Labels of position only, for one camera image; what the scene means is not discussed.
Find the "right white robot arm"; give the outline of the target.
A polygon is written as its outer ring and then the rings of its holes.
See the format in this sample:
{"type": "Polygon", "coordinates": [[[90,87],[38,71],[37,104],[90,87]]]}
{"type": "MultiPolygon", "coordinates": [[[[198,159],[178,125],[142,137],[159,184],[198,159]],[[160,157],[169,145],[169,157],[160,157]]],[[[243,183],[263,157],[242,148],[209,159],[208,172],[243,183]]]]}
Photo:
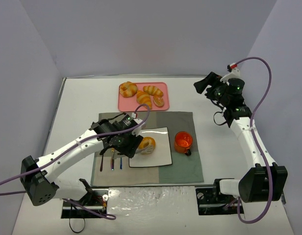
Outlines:
{"type": "Polygon", "coordinates": [[[237,69],[225,76],[211,72],[203,80],[194,83],[197,93],[204,94],[221,108],[226,124],[240,143],[249,168],[240,180],[216,179],[214,184],[219,193],[240,197],[245,203],[267,201],[270,192],[272,201],[278,201],[288,172],[266,150],[251,119],[252,112],[244,102],[244,85],[237,69]]]}

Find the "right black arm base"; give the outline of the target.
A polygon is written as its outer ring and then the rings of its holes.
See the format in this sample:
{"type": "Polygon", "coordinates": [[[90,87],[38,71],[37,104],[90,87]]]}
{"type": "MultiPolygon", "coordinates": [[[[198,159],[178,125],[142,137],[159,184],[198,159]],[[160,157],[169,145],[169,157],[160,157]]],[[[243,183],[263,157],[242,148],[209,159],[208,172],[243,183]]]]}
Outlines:
{"type": "Polygon", "coordinates": [[[243,205],[237,203],[239,181],[233,178],[215,179],[213,184],[195,186],[199,215],[232,215],[243,205]]]}

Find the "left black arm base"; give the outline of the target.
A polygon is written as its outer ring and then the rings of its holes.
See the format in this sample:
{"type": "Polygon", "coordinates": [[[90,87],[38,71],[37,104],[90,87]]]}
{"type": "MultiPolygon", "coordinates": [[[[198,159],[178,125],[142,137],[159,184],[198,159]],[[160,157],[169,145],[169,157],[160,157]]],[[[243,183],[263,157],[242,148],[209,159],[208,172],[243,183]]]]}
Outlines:
{"type": "MultiPolygon", "coordinates": [[[[107,213],[107,201],[109,198],[107,188],[94,188],[94,196],[84,196],[77,201],[79,205],[99,214],[107,213]]],[[[88,218],[100,218],[88,211],[85,211],[81,207],[77,207],[69,202],[63,201],[61,219],[88,219],[88,218]]]]}

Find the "golden bagel bread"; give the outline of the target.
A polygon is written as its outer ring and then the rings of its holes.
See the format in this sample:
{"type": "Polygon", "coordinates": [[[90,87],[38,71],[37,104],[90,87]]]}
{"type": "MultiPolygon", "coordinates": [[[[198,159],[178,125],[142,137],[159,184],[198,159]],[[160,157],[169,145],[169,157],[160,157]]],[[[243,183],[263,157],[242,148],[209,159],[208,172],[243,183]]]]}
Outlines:
{"type": "Polygon", "coordinates": [[[141,143],[139,144],[138,148],[144,148],[148,145],[153,145],[154,149],[156,148],[156,142],[152,137],[144,137],[141,143]]]}

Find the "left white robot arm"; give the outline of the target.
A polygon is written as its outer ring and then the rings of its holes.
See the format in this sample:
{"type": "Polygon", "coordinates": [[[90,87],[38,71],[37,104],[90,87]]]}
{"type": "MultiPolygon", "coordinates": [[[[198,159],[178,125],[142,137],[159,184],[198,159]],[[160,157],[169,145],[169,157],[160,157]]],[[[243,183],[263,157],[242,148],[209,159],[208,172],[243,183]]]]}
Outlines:
{"type": "Polygon", "coordinates": [[[139,133],[145,123],[136,113],[115,122],[102,119],[64,147],[37,159],[24,158],[20,180],[32,204],[40,206],[53,198],[79,201],[90,194],[85,179],[65,180],[60,175],[85,157],[96,152],[104,154],[110,148],[119,156],[133,158],[143,140],[139,133]]]}

